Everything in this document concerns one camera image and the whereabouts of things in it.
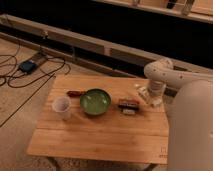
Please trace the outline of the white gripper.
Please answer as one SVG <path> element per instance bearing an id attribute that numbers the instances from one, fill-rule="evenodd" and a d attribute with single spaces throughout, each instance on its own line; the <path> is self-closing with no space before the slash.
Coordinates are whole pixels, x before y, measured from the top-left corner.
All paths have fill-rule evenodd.
<path id="1" fill-rule="evenodd" d="M 138 95 L 151 107 L 159 107 L 163 100 L 166 84 L 159 81 L 150 80 L 147 86 L 137 86 Z"/>

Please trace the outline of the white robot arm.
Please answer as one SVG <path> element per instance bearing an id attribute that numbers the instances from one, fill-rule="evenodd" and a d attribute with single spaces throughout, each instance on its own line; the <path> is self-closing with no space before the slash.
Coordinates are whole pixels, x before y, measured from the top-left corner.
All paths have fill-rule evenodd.
<path id="1" fill-rule="evenodd" d="M 213 171 L 213 74 L 175 70 L 171 59 L 148 63 L 145 101 L 177 90 L 169 118 L 167 171 Z"/>

